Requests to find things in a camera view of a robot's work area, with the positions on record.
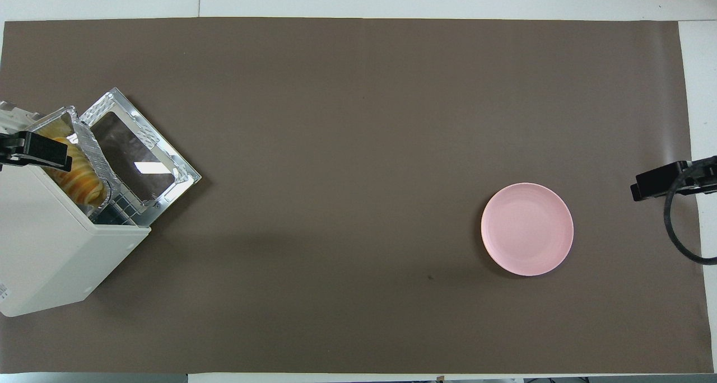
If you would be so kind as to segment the white toaster oven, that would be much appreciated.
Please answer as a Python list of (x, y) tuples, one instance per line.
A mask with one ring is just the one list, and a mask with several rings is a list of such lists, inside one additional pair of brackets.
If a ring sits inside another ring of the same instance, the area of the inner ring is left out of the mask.
[(0, 312), (87, 299), (148, 228), (95, 224), (36, 166), (0, 171)]

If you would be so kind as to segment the pink round plate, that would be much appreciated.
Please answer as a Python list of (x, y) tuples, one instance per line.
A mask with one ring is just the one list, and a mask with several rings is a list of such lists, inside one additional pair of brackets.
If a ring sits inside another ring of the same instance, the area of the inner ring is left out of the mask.
[(495, 192), (481, 214), (481, 240), (500, 268), (521, 277), (550, 273), (568, 257), (574, 220), (561, 197), (536, 183)]

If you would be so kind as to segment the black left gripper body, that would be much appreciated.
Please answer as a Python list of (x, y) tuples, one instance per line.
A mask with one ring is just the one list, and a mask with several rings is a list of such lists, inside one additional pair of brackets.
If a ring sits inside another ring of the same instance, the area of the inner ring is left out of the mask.
[(27, 166), (27, 161), (18, 157), (25, 153), (26, 132), (0, 133), (0, 171), (4, 165)]

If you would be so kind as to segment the brown table mat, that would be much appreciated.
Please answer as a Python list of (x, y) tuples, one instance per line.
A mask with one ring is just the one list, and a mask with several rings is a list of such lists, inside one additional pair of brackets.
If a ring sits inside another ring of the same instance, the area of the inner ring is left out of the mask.
[[(0, 316), (0, 372), (709, 373), (702, 269), (635, 175), (691, 156), (674, 22), (10, 22), (0, 98), (116, 87), (202, 179), (90, 296)], [(513, 275), (481, 214), (558, 194)]]

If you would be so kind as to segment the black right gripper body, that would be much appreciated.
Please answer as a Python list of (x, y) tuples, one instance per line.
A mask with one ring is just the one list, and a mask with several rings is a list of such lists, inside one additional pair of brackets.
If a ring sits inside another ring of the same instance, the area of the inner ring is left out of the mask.
[(679, 175), (679, 194), (717, 193), (717, 155), (692, 161)]

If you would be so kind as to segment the yellow sliced bread loaf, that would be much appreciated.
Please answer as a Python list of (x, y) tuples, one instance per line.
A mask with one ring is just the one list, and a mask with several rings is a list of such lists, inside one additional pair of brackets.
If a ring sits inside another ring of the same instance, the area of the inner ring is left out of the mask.
[(67, 146), (67, 155), (72, 159), (69, 172), (44, 167), (45, 173), (75, 204), (97, 207), (106, 197), (105, 187), (79, 145), (69, 140), (68, 137), (74, 134), (72, 128), (58, 119), (36, 132), (63, 143)]

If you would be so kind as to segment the silver glass oven door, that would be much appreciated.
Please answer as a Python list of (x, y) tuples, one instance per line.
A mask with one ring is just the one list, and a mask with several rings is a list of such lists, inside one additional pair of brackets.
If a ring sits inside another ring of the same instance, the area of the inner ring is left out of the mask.
[(202, 178), (118, 88), (106, 92), (80, 120), (117, 177), (113, 192), (131, 192), (143, 202), (142, 227), (151, 227)]

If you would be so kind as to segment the aluminium foil tray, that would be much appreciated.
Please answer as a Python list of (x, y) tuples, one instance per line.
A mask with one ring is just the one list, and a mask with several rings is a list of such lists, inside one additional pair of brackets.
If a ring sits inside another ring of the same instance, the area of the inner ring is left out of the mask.
[(70, 126), (70, 128), (72, 128), (74, 134), (68, 137), (69, 140), (72, 141), (72, 143), (76, 143), (77, 145), (79, 145), (79, 148), (81, 148), (85, 156), (87, 156), (88, 160), (92, 165), (92, 168), (100, 177), (100, 180), (103, 182), (105, 187), (106, 197), (97, 207), (76, 204), (89, 217), (92, 213), (92, 210), (102, 208), (103, 204), (107, 201), (110, 193), (113, 192), (113, 187), (115, 187), (117, 184), (117, 177), (115, 176), (115, 173), (111, 170), (109, 163), (107, 162), (99, 144), (97, 143), (96, 138), (93, 136), (88, 125), (84, 124), (79, 119), (79, 115), (77, 115), (77, 112), (73, 106), (67, 106), (58, 109), (57, 111), (38, 119), (25, 129), (27, 131), (37, 133), (36, 130), (43, 128), (45, 125), (48, 125), (52, 121), (58, 119), (64, 121), (65, 123), (67, 123), (67, 125)]

